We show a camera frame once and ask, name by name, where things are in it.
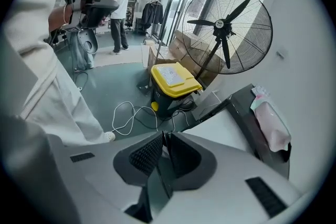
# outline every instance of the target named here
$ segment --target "white t-shirt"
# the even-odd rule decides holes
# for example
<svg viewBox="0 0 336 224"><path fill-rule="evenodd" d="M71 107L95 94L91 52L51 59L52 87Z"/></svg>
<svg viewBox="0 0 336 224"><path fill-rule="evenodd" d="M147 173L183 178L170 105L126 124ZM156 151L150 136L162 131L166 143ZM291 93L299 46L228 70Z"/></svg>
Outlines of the white t-shirt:
<svg viewBox="0 0 336 224"><path fill-rule="evenodd" d="M115 0L119 4L119 8L111 13L111 19L125 19L127 12L128 0Z"/></svg>

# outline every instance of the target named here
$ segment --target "hanging clothes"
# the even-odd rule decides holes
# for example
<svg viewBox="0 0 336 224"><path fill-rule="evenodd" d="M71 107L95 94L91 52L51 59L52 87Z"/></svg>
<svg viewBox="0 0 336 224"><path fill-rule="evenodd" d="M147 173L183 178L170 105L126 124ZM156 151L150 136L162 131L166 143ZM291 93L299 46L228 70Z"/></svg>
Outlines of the hanging clothes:
<svg viewBox="0 0 336 224"><path fill-rule="evenodd" d="M142 12L142 24L145 29L151 27L152 23L162 24L163 23L163 7L158 2L147 3Z"/></svg>

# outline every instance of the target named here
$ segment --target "yellow lid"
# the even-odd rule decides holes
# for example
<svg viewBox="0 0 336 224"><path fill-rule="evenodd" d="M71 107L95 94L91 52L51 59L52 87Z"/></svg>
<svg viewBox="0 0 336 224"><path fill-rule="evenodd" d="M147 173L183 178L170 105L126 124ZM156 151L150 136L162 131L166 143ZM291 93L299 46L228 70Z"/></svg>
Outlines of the yellow lid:
<svg viewBox="0 0 336 224"><path fill-rule="evenodd" d="M179 62L155 65L152 67L151 73L160 89L173 98L202 88L194 76Z"/></svg>

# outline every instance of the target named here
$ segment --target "gray pants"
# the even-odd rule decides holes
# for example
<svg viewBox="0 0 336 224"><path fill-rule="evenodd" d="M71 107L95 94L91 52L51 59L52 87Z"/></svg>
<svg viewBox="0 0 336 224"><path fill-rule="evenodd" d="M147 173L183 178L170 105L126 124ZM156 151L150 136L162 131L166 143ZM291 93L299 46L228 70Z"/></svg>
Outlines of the gray pants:
<svg viewBox="0 0 336 224"><path fill-rule="evenodd" d="M128 48L124 24L125 19L111 19L111 35L114 40L114 52L120 52L121 45L125 49Z"/></svg>
<svg viewBox="0 0 336 224"><path fill-rule="evenodd" d="M86 70L87 68L92 68L93 55L88 54L82 46L79 44L78 32L70 33L67 38L70 42L70 49L75 63L75 68L78 70Z"/></svg>

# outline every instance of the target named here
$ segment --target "black vent grille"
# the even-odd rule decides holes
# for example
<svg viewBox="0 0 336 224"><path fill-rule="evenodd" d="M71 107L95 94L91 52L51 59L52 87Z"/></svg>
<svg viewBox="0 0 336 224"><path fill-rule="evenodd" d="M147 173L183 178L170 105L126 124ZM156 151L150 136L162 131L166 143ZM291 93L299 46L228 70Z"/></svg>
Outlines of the black vent grille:
<svg viewBox="0 0 336 224"><path fill-rule="evenodd" d="M91 152L87 152L87 153L71 156L70 159L72 160L73 163L76 163L76 162L84 161L85 159L90 159L93 157L94 155Z"/></svg>
<svg viewBox="0 0 336 224"><path fill-rule="evenodd" d="M190 173L201 162L199 152L175 135L171 136L170 157L177 178Z"/></svg>
<svg viewBox="0 0 336 224"><path fill-rule="evenodd" d="M260 177L250 178L246 180L246 183L264 207L270 218L276 216L287 208Z"/></svg>
<svg viewBox="0 0 336 224"><path fill-rule="evenodd" d="M162 155L162 135L153 139L140 149L134 151L130 157L130 163L145 175L150 176L158 164Z"/></svg>

